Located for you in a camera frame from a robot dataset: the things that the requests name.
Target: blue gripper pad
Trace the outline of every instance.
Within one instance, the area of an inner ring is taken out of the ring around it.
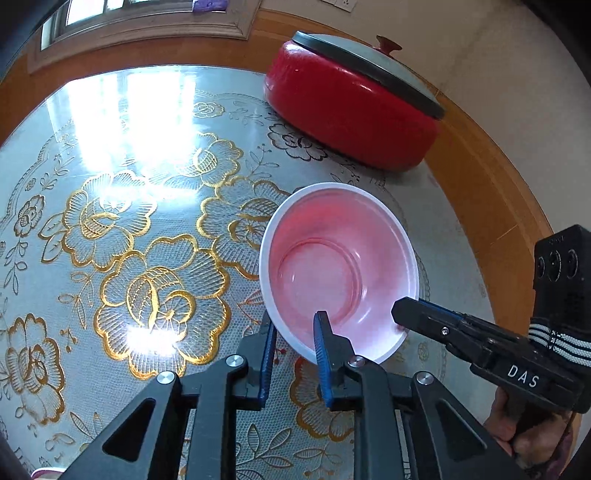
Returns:
[[[277,330],[272,323],[267,332],[267,341],[265,343],[265,352],[261,362],[261,385],[259,388],[258,400],[261,407],[264,407],[267,398],[269,398],[269,389],[271,387],[271,374],[273,372],[273,360],[275,359],[275,341],[277,340]]]
[[[318,378],[320,379],[320,391],[325,405],[330,408],[334,402],[330,388],[330,362],[324,345],[320,316],[314,315],[314,347],[316,349],[316,363],[318,364]]]

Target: wall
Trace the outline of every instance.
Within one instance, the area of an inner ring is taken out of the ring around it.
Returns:
[[[511,159],[554,231],[591,229],[591,87],[530,10],[499,4],[441,89]]]

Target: rose pattern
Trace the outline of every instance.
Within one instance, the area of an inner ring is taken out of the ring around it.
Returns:
[[[285,153],[291,158],[300,158],[304,161],[312,159],[320,161],[328,157],[328,154],[320,145],[305,137],[291,125],[273,124],[269,126],[269,130],[267,136],[273,146],[285,150]]]
[[[268,180],[234,177],[201,203],[197,231],[214,239],[212,250],[222,264],[249,280],[258,279],[262,236],[273,212],[289,196]]]
[[[183,375],[187,362],[203,365],[217,353],[230,321],[220,298],[228,283],[218,257],[191,235],[157,238],[145,252],[125,253],[102,281],[95,331],[137,378]]]
[[[195,132],[192,155],[173,165],[175,175],[164,184],[168,187],[198,189],[201,185],[221,186],[240,169],[238,159],[244,152],[230,140],[220,140],[213,133]]]
[[[14,223],[14,234],[20,238],[26,237],[41,220],[44,208],[43,195],[34,195],[28,199],[18,211],[17,221]]]
[[[66,409],[61,391],[66,384],[60,365],[60,350],[47,337],[45,320],[29,313],[8,329],[5,360],[12,389],[22,407],[41,425],[57,422]]]
[[[61,243],[75,266],[92,263],[104,272],[133,249],[134,237],[148,232],[157,207],[147,188],[145,179],[125,170],[92,177],[70,195]]]
[[[193,108],[196,118],[214,118],[224,113],[224,107],[216,102],[197,102]]]
[[[290,386],[290,399],[299,408],[295,421],[312,438],[329,437],[333,442],[342,442],[353,432],[353,413],[330,411],[318,395],[316,366],[302,357],[295,362]]]

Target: electrical outlet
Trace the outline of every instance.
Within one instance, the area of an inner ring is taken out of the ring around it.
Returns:
[[[357,4],[357,0],[336,0],[335,7],[352,12]]]

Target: red electric hot pot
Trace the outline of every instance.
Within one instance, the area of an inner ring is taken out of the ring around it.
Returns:
[[[265,77],[265,96],[287,122],[319,142],[394,171],[421,163],[444,114],[401,63],[333,35],[296,33]]]

